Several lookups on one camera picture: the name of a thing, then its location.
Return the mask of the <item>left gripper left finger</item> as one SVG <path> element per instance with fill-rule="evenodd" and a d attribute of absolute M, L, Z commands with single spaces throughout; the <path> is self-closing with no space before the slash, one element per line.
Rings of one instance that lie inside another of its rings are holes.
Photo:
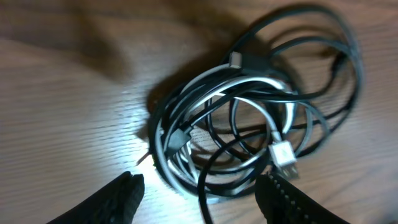
<path fill-rule="evenodd" d="M 49 224 L 131 224 L 144 191 L 142 174 L 123 172 Z"/>

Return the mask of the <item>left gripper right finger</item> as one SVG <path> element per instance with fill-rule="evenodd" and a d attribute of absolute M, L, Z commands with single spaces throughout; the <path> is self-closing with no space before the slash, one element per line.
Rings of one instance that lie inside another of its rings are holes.
<path fill-rule="evenodd" d="M 348 224 L 278 174 L 256 179 L 255 198 L 268 224 Z"/>

